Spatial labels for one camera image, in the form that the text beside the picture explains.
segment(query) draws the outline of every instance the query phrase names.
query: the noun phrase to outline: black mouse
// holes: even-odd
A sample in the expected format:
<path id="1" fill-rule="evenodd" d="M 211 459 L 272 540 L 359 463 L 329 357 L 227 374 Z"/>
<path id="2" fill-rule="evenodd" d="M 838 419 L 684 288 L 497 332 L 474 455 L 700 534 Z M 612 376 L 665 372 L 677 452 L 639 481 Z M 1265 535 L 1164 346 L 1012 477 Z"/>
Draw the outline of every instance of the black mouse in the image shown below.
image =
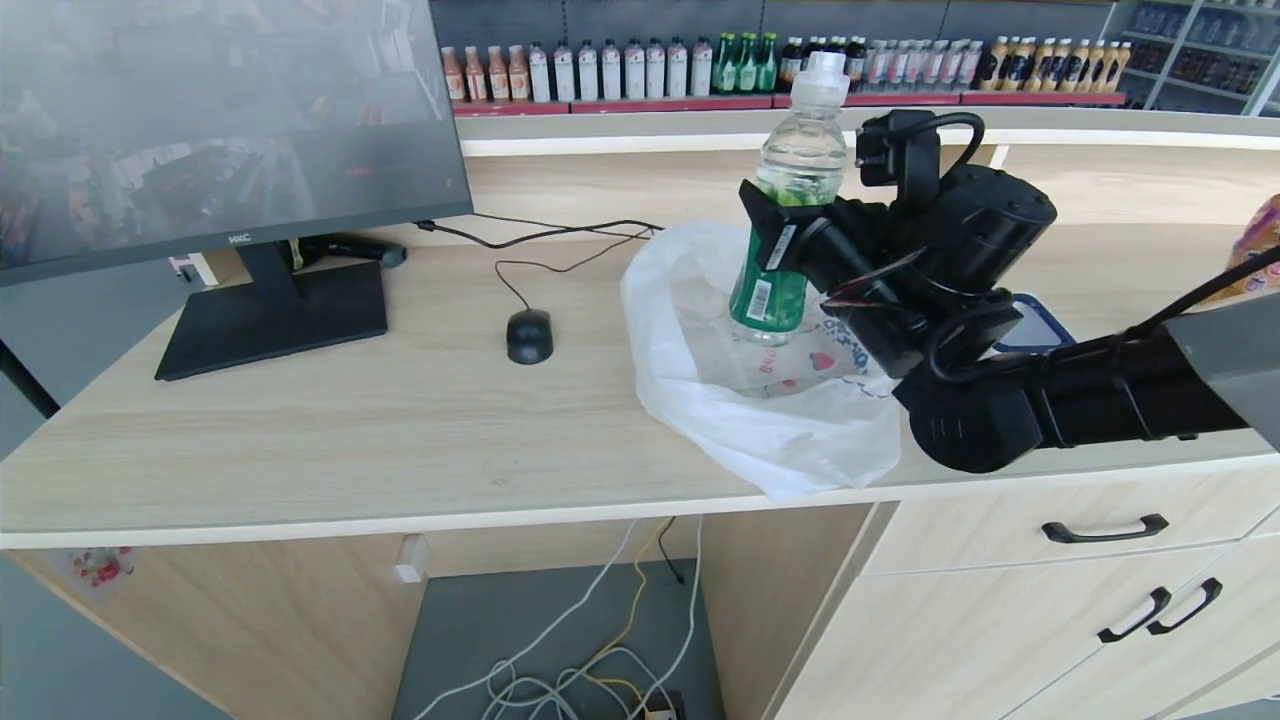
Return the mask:
<path id="1" fill-rule="evenodd" d="M 536 365 L 552 356 L 552 314 L 521 310 L 507 320 L 507 357 L 521 365 Z"/>

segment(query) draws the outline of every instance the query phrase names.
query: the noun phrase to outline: green glass bottle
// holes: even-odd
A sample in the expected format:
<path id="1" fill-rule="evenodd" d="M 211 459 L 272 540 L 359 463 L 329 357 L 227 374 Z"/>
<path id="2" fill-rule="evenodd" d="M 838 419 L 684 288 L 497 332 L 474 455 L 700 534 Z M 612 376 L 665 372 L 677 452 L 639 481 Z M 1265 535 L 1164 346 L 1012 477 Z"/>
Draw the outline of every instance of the green glass bottle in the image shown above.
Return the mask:
<path id="1" fill-rule="evenodd" d="M 755 64 L 755 90 L 756 92 L 773 92 L 773 86 L 778 82 L 778 61 L 773 58 L 777 49 L 778 35 L 776 32 L 764 33 L 764 44 L 760 46 L 760 55 Z"/>
<path id="2" fill-rule="evenodd" d="M 721 33 L 721 46 L 716 51 L 716 92 L 728 95 L 737 87 L 737 63 L 733 61 L 733 33 Z"/>
<path id="3" fill-rule="evenodd" d="M 758 65 L 755 64 L 755 33 L 744 32 L 742 33 L 742 53 L 737 59 L 737 91 L 739 92 L 755 92 L 755 76 Z"/>

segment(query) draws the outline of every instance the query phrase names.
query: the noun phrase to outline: black handle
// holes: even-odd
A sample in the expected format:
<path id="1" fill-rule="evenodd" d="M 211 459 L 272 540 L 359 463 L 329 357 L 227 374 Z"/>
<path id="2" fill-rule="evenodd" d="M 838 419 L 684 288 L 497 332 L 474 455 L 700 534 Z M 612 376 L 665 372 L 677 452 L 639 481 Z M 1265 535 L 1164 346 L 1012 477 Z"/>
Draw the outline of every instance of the black handle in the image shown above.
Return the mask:
<path id="1" fill-rule="evenodd" d="M 1204 610 L 1217 600 L 1217 596 L 1222 594 L 1222 583 L 1217 578 L 1210 578 L 1201 583 L 1201 589 L 1204 591 L 1204 601 L 1196 606 L 1196 610 L 1188 612 L 1181 620 L 1174 623 L 1172 625 L 1165 625 L 1158 620 L 1147 625 L 1147 632 L 1153 635 L 1167 635 L 1178 628 L 1181 628 L 1188 620 L 1199 615 L 1201 610 Z"/>
<path id="2" fill-rule="evenodd" d="M 1132 533 L 1116 533 L 1114 536 L 1079 536 L 1073 533 L 1062 523 L 1044 523 L 1041 529 L 1044 530 L 1044 537 L 1053 542 L 1073 543 L 1073 542 L 1112 542 L 1121 539 L 1137 539 L 1137 538 L 1149 538 L 1152 536 L 1160 534 L 1161 530 L 1169 527 L 1169 520 L 1160 512 L 1152 512 L 1151 515 L 1143 515 L 1138 518 L 1142 520 L 1142 529 Z"/>
<path id="3" fill-rule="evenodd" d="M 1098 639 L 1102 641 L 1103 644 L 1106 644 L 1106 643 L 1117 643 L 1128 638 L 1129 635 L 1133 634 L 1134 630 L 1146 625 L 1147 623 L 1151 623 L 1152 618 L 1160 615 L 1161 611 L 1169 607 L 1169 601 L 1172 600 L 1172 597 L 1174 593 L 1169 592 L 1164 587 L 1158 587 L 1151 591 L 1151 600 L 1155 601 L 1156 605 L 1155 607 L 1151 609 L 1151 612 L 1143 615 L 1142 620 L 1138 620 L 1137 623 L 1133 624 L 1133 626 L 1120 633 L 1119 635 L 1111 632 L 1111 628 L 1103 629 L 1101 633 L 1098 633 Z"/>

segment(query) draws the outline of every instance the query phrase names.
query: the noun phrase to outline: computer monitor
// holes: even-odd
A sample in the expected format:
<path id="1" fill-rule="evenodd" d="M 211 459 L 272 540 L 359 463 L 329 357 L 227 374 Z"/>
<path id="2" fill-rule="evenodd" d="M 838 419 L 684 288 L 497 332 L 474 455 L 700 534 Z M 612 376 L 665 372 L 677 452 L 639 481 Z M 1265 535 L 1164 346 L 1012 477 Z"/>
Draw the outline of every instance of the computer monitor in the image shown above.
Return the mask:
<path id="1" fill-rule="evenodd" d="M 0 286 L 236 247 L 157 379 L 387 332 L 279 241 L 471 211 L 426 0 L 0 3 Z"/>

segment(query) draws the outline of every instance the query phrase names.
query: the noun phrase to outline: drawer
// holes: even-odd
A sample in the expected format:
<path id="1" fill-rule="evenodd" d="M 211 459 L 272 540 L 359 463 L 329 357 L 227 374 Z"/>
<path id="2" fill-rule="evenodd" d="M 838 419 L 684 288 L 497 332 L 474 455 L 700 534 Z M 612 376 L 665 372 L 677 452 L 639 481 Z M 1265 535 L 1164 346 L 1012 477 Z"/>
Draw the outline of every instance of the drawer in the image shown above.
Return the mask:
<path id="1" fill-rule="evenodd" d="M 1280 505 L 1272 469 L 902 501 L 867 574 L 1097 557 L 1244 537 Z M 1144 516 L 1158 519 L 1144 524 Z M 1078 536 L 1055 542 L 1044 525 Z M 1276 520 L 1280 532 L 1280 520 Z"/>

